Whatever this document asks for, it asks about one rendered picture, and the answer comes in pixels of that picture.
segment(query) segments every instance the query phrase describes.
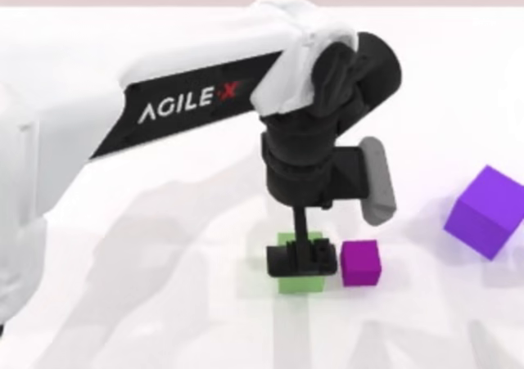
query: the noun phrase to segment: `cube side face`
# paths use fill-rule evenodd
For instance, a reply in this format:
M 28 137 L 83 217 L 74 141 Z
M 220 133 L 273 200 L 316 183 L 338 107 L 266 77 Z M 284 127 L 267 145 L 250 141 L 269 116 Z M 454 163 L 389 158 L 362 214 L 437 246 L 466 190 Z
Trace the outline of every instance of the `cube side face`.
M 375 286 L 382 274 L 377 242 L 344 242 L 341 250 L 341 270 L 344 286 Z
M 499 253 L 512 234 L 461 200 L 453 207 L 444 229 L 490 260 Z
M 524 187 L 486 166 L 459 200 L 479 214 L 514 231 L 524 218 Z
M 321 232 L 310 232 L 308 238 L 317 240 L 322 238 Z M 292 232 L 278 233 L 278 244 L 285 245 L 289 241 L 295 240 L 295 234 Z M 324 289 L 324 277 L 279 277 L 278 292 L 280 294 L 303 294 L 303 293 L 321 293 Z

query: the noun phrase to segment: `agile-x logo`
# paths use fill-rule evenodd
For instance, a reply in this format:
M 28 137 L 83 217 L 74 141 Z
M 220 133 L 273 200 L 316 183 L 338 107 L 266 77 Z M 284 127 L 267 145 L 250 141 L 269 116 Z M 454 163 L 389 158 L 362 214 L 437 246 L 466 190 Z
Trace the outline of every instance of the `agile-x logo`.
M 155 121 L 157 118 L 166 118 L 173 114 L 180 114 L 184 111 L 195 110 L 200 107 L 210 106 L 215 100 L 220 102 L 233 99 L 237 96 L 241 81 L 225 83 L 221 87 L 210 86 L 202 88 L 198 92 L 180 93 L 176 97 L 166 97 L 157 106 L 148 103 L 146 109 L 140 115 L 138 124 L 147 121 Z

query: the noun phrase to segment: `robotic arm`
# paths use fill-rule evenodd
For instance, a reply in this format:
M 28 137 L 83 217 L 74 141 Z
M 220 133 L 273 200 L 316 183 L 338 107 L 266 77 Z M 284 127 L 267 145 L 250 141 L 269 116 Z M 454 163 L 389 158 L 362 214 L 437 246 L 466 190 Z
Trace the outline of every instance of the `robotic arm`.
M 267 127 L 269 192 L 295 219 L 296 241 L 268 248 L 269 275 L 336 272 L 329 240 L 307 239 L 308 207 L 360 199 L 373 225 L 395 212 L 382 144 L 335 146 L 400 86 L 393 51 L 306 0 L 259 0 L 216 29 L 197 43 L 122 47 L 111 62 L 55 51 L 9 58 L 0 72 L 0 324 L 37 290 L 44 216 L 87 162 L 249 111 Z

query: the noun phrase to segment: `block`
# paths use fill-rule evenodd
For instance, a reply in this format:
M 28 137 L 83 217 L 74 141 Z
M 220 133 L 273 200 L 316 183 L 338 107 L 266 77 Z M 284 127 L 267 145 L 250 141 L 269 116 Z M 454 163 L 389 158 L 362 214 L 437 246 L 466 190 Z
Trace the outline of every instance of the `block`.
M 386 150 L 375 137 L 366 137 L 360 144 L 368 171 L 369 197 L 360 202 L 364 220 L 378 226 L 390 220 L 396 212 L 395 193 L 387 165 Z
M 524 187 L 486 166 L 457 199 L 444 229 L 489 260 L 524 219 Z
M 344 286 L 375 286 L 382 274 L 376 241 L 342 243 L 341 270 Z
M 310 232 L 309 240 L 322 238 L 320 232 Z M 295 240 L 292 232 L 278 234 L 278 244 L 285 245 L 289 241 Z M 324 289 L 324 277 L 279 277 L 278 292 L 280 294 L 299 294 L 299 293 L 320 293 Z

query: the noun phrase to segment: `gray gripper pad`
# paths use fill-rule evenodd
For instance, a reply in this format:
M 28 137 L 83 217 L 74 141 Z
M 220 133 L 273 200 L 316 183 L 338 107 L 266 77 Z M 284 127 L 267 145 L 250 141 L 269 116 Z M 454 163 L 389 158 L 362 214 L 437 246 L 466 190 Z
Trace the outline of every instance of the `gray gripper pad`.
M 364 138 L 359 146 L 364 152 L 369 182 L 369 197 L 361 201 L 362 214 L 366 222 L 378 226 L 390 220 L 396 211 L 386 150 L 375 137 Z

